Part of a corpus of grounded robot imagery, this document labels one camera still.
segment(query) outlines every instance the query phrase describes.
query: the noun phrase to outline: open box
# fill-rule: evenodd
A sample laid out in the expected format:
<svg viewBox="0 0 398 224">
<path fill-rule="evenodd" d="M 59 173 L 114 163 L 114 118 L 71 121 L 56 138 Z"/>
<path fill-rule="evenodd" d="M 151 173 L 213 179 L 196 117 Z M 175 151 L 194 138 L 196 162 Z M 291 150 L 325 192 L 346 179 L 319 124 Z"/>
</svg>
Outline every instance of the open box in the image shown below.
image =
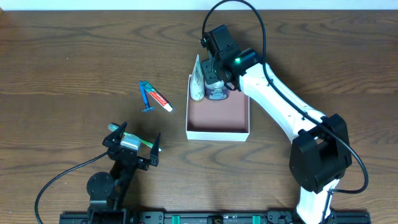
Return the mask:
<svg viewBox="0 0 398 224">
<path fill-rule="evenodd" d="M 187 117 L 185 130 L 188 139 L 216 141 L 246 141 L 250 134 L 249 97 L 243 92 L 229 91 L 225 100 L 190 98 L 188 80 Z"/>
</svg>

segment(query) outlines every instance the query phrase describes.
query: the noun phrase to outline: cardboard box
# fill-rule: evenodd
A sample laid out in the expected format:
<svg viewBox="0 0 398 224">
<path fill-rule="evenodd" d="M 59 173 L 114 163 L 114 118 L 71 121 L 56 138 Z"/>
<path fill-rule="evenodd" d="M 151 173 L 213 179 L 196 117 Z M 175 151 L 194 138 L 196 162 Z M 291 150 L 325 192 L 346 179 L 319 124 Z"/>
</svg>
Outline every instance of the cardboard box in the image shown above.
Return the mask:
<svg viewBox="0 0 398 224">
<path fill-rule="evenodd" d="M 204 98 L 197 102 L 190 98 L 188 80 L 187 117 L 185 130 L 188 139 L 215 141 L 246 141 L 250 134 L 249 97 L 243 92 L 230 91 L 221 101 Z"/>
</svg>

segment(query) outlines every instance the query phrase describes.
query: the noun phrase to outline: brown tabletop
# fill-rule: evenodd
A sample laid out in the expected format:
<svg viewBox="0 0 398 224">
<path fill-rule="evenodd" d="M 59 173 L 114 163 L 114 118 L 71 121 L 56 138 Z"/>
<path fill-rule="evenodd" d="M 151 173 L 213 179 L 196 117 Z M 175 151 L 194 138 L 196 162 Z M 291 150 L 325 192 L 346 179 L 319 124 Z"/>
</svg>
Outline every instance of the brown tabletop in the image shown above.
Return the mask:
<svg viewBox="0 0 398 224">
<path fill-rule="evenodd" d="M 188 141 L 188 75 L 206 11 L 4 12 L 0 19 L 0 223 L 35 223 L 34 200 L 55 175 L 85 162 L 111 122 L 153 141 L 162 133 L 158 167 L 137 172 L 126 203 L 167 211 L 294 208 L 298 183 L 289 171 L 290 142 L 251 101 L 246 142 Z M 369 171 L 368 189 L 336 194 L 339 210 L 368 210 L 373 223 L 398 217 L 398 15 L 394 11 L 262 11 L 267 61 L 301 99 L 340 114 L 352 147 Z M 261 52 L 250 11 L 216 11 L 208 29 L 227 24 L 242 49 Z M 150 81 L 174 110 L 150 99 Z M 109 171 L 109 158 L 78 169 L 47 189 L 44 223 L 89 206 L 88 179 Z M 339 188 L 363 183 L 359 165 Z"/>
</svg>

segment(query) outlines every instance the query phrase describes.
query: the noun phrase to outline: white cap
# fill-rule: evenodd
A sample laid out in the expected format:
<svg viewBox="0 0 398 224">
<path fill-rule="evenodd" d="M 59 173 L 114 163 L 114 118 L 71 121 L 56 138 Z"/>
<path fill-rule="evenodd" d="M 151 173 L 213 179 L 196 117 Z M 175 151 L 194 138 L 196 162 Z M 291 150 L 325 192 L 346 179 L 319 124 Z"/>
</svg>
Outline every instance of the white cap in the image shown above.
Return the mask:
<svg viewBox="0 0 398 224">
<path fill-rule="evenodd" d="M 171 112 L 173 110 L 173 108 L 170 106 L 170 103 L 167 103 L 166 105 L 164 105 L 164 108 L 168 111 Z"/>
</svg>

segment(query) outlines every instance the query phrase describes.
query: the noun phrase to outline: toothpaste tube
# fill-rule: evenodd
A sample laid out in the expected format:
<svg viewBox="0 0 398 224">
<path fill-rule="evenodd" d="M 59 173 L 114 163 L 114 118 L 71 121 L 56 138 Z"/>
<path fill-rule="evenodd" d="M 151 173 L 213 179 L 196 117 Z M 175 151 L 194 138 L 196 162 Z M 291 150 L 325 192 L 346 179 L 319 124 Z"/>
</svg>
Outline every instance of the toothpaste tube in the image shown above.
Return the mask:
<svg viewBox="0 0 398 224">
<path fill-rule="evenodd" d="M 149 93 L 160 105 L 163 106 L 168 112 L 173 110 L 170 103 L 158 92 L 155 88 L 148 82 L 144 81 L 141 83 L 142 87 L 144 87 L 145 91 Z"/>
</svg>

